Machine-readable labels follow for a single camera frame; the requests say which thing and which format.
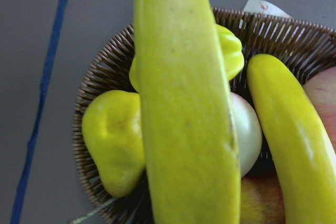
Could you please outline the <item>yellow banana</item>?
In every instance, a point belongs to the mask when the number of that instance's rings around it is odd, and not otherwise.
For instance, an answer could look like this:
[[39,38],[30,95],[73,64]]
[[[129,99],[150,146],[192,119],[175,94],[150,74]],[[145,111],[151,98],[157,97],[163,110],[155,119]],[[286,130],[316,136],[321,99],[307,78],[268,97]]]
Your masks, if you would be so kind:
[[252,56],[247,83],[280,182],[286,223],[335,223],[335,151],[302,85],[267,54]]
[[239,223],[239,148],[209,0],[134,0],[146,172],[156,223]]

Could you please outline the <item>yellow pear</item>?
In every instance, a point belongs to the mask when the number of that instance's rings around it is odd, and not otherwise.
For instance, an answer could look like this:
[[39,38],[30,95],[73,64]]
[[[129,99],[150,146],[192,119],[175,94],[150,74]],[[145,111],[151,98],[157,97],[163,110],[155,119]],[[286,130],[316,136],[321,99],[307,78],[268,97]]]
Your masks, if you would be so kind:
[[111,90],[96,97],[82,118],[82,136],[105,190],[121,198],[144,170],[140,96]]

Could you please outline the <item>yellow starfruit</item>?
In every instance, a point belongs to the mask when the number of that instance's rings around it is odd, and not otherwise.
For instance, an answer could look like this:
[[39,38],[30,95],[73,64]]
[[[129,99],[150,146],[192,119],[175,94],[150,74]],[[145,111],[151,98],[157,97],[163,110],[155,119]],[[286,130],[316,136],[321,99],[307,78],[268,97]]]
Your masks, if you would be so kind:
[[223,98],[229,81],[242,70],[243,59],[241,41],[210,19],[198,27],[188,22],[148,25],[136,19],[129,79],[145,98]]

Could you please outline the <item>small paper label tag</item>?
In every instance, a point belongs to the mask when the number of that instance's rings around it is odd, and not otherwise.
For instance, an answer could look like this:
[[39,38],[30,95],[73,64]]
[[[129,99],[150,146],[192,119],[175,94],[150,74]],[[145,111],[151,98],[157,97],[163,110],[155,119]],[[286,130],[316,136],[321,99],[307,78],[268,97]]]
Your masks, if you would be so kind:
[[268,2],[266,0],[247,0],[244,8],[244,12],[262,15],[272,15],[283,18],[292,18],[278,6]]

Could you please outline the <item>red yellow mango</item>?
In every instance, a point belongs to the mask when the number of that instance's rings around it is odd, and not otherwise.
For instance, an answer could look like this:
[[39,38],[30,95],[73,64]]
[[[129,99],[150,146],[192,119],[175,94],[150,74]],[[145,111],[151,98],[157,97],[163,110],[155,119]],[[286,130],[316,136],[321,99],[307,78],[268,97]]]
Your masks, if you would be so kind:
[[285,223],[283,203],[277,175],[242,178],[240,223]]

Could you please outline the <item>pink red apple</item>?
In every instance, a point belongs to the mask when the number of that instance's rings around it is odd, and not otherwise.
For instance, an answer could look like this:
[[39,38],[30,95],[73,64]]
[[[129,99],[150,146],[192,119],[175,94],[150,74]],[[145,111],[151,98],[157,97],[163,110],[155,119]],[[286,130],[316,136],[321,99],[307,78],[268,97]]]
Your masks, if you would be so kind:
[[303,88],[321,118],[335,151],[335,67],[318,73]]

